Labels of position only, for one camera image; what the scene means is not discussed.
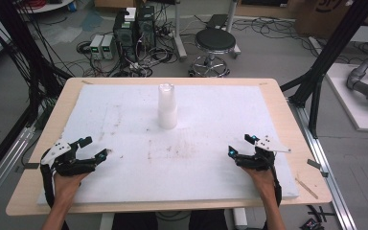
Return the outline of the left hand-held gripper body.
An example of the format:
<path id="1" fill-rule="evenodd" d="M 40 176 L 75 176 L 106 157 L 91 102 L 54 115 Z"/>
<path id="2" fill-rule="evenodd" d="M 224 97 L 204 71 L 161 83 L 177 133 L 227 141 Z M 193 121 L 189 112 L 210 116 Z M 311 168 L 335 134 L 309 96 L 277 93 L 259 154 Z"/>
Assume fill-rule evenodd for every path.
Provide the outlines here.
<path id="1" fill-rule="evenodd" d="M 43 153 L 40 160 L 40 171 L 45 175 L 59 173 L 62 176 L 73 176 L 95 171 L 97 165 L 90 162 L 91 158 L 79 160 L 76 157 L 78 149 L 72 149 L 71 144 L 58 139 L 50 149 Z"/>

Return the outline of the person's left hand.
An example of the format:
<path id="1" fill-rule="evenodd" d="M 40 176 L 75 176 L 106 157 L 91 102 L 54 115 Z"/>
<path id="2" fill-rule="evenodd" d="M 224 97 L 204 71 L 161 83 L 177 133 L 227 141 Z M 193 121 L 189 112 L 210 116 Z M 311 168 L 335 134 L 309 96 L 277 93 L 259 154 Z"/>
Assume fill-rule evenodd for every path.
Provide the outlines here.
<path id="1" fill-rule="evenodd" d="M 62 176 L 55 174 L 55 204 L 70 206 L 81 182 L 87 177 L 87 173 Z"/>

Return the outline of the black printed packet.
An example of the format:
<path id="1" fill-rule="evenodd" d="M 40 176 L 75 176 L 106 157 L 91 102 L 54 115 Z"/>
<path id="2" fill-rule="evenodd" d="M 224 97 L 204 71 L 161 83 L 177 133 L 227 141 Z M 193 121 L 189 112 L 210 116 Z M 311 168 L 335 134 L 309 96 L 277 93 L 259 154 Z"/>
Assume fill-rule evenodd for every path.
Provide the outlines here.
<path id="1" fill-rule="evenodd" d="M 313 218 L 308 219 L 300 226 L 301 230 L 324 230 L 324 227 L 320 222 L 317 222 Z"/>

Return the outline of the white foam mat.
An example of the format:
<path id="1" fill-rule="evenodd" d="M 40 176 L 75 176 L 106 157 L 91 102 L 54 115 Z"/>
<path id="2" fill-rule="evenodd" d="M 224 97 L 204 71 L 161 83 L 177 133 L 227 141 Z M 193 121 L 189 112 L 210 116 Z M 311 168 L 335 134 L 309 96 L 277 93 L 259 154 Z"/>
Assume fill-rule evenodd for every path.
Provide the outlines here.
<path id="1" fill-rule="evenodd" d="M 263 90 L 242 85 L 178 85 L 177 124 L 158 124 L 155 85 L 86 84 L 60 138 L 91 137 L 77 157 L 108 155 L 82 182 L 76 201 L 128 203 L 254 200 L 251 178 L 228 155 L 251 155 L 246 135 L 276 140 Z"/>

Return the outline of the grey desk leg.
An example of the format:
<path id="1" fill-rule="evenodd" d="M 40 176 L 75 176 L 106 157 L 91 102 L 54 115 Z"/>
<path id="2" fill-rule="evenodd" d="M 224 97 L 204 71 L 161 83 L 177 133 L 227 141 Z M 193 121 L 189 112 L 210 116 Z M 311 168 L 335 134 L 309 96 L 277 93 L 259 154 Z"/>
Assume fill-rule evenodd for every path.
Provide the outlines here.
<path id="1" fill-rule="evenodd" d="M 180 0 L 174 1 L 174 31 L 173 41 L 176 48 L 177 56 L 180 61 L 184 61 L 187 58 L 187 52 L 185 50 L 183 41 L 180 36 Z"/>
<path id="2" fill-rule="evenodd" d="M 230 6 L 228 10 L 228 20 L 227 20 L 227 26 L 226 31 L 228 33 L 232 33 L 232 28 L 234 24 L 235 14 L 236 14 L 236 8 L 239 0 L 230 0 Z M 237 58 L 241 54 L 241 50 L 238 45 L 235 45 L 232 56 L 233 58 Z"/>

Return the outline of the round white table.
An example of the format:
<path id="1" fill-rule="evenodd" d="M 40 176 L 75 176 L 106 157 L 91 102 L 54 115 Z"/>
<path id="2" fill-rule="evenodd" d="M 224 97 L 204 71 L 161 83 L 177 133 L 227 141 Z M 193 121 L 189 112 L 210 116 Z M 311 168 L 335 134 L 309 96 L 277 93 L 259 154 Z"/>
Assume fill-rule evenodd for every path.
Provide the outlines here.
<path id="1" fill-rule="evenodd" d="M 18 12 L 50 12 L 72 4 L 75 0 L 19 0 L 15 3 Z"/>

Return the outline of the black metal frame post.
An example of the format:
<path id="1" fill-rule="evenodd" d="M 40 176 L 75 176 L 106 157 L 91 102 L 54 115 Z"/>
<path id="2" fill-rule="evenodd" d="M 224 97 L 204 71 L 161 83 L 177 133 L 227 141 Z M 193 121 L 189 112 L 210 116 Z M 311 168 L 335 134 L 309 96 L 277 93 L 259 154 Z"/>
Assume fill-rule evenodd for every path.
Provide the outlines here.
<path id="1" fill-rule="evenodd" d="M 311 68 L 304 75 L 280 86 L 282 92 L 297 86 L 296 92 L 288 98 L 297 107 L 303 108 L 307 99 L 311 97 L 308 128 L 315 139 L 318 138 L 317 117 L 322 81 L 367 16 L 368 0 L 354 0 L 352 7 L 342 18 Z"/>
<path id="2" fill-rule="evenodd" d="M 0 0 L 0 22 L 10 40 L 7 42 L 0 35 L 0 44 L 29 87 L 29 105 L 0 144 L 1 163 L 21 129 L 37 119 L 41 102 L 56 99 L 72 75 L 57 68 L 42 54 L 12 0 Z"/>

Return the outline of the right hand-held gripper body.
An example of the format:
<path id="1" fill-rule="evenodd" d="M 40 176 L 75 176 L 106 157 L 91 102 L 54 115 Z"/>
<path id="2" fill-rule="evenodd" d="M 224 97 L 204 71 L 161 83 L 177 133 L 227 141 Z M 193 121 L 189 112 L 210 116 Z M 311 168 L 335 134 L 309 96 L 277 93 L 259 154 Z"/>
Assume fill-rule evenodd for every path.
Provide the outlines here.
<path id="1" fill-rule="evenodd" d="M 234 159 L 237 166 L 257 171 L 272 170 L 277 152 L 291 152 L 290 148 L 269 136 L 259 138 L 259 142 L 252 146 L 255 149 L 253 155 L 240 154 Z"/>

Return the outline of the black round stool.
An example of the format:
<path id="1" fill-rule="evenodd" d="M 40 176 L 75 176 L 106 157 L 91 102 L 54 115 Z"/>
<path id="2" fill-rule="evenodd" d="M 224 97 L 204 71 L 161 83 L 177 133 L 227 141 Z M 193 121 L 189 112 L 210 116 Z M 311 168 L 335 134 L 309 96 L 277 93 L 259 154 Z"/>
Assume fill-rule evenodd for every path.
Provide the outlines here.
<path id="1" fill-rule="evenodd" d="M 195 35 L 195 46 L 205 53 L 197 57 L 188 71 L 190 77 L 222 78 L 230 73 L 227 63 L 219 55 L 232 52 L 236 38 L 222 29 L 205 29 Z"/>

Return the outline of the aluminium floor rail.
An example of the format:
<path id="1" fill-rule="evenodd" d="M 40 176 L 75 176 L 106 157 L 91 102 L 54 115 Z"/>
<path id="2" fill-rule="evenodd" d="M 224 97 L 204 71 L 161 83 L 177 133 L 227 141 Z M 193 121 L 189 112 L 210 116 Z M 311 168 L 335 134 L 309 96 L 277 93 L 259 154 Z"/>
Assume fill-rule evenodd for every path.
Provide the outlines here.
<path id="1" fill-rule="evenodd" d="M 325 179 L 326 184 L 330 189 L 332 195 L 332 206 L 339 226 L 342 230 L 357 230 L 356 224 L 344 200 L 343 194 L 338 187 L 325 151 L 323 150 L 320 141 L 315 138 L 309 130 L 309 114 L 305 108 L 297 107 L 294 104 L 290 103 L 289 107 L 294 114 L 297 124 L 302 130 L 315 161 L 321 164 L 322 170 L 324 172 L 329 173 L 327 178 L 323 176 L 322 177 Z"/>
<path id="2" fill-rule="evenodd" d="M 3 151 L 3 159 L 0 161 L 0 187 L 34 135 L 35 128 L 33 126 L 23 127 L 21 131 L 14 136 L 14 139 L 9 141 L 9 146 Z"/>

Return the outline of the person's right hand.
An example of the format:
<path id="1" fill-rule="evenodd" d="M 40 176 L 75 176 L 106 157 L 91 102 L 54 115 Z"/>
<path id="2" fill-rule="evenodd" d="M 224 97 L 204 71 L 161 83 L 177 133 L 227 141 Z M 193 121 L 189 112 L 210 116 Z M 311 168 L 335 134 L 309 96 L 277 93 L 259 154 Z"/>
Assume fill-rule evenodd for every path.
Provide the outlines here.
<path id="1" fill-rule="evenodd" d="M 242 168 L 251 178 L 263 201 L 276 202 L 274 177 L 271 171 Z"/>

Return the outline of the grey tape strip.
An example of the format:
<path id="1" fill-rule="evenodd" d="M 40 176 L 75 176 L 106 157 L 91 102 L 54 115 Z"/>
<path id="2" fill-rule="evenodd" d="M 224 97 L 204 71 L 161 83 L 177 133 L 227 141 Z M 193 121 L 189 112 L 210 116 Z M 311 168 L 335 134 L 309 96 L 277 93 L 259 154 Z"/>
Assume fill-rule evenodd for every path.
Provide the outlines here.
<path id="1" fill-rule="evenodd" d="M 25 170 L 36 170 L 39 168 L 39 163 L 27 163 L 25 165 L 17 166 L 15 171 L 17 173 L 23 173 Z"/>
<path id="2" fill-rule="evenodd" d="M 322 170 L 321 164 L 317 163 L 316 161 L 311 160 L 311 159 L 308 159 L 307 160 L 307 164 L 310 165 L 310 166 L 312 166 L 312 167 L 314 167 L 314 168 L 316 168 L 316 169 L 318 169 L 323 177 L 327 178 L 329 176 L 329 173 L 328 172 L 324 172 Z"/>

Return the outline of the white floor board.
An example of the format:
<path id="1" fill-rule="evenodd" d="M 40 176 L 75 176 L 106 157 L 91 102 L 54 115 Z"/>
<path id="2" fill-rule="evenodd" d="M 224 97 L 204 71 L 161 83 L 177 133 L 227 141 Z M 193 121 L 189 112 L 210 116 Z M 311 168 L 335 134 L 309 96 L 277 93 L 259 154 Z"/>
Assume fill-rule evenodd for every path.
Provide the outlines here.
<path id="1" fill-rule="evenodd" d="M 346 86 L 348 75 L 355 68 L 355 64 L 335 63 L 327 73 L 327 80 L 356 130 L 368 131 L 368 100 Z"/>

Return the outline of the black flat device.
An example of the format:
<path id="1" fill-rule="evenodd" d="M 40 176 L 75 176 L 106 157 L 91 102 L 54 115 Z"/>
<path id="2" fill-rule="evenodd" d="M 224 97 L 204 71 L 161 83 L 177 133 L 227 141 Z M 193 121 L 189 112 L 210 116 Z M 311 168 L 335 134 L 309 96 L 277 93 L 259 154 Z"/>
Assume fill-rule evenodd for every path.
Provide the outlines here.
<path id="1" fill-rule="evenodd" d="M 226 29 L 227 14 L 213 14 L 206 24 L 207 29 Z"/>

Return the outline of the translucent white plastic bottle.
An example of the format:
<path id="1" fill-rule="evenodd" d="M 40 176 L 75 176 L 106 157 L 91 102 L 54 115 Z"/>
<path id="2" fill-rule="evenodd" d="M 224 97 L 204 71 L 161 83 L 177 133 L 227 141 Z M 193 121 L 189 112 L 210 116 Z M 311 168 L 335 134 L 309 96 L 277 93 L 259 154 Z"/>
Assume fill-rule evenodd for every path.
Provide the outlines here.
<path id="1" fill-rule="evenodd" d="M 162 83 L 158 87 L 158 124 L 164 129 L 177 125 L 177 104 L 171 83 Z"/>

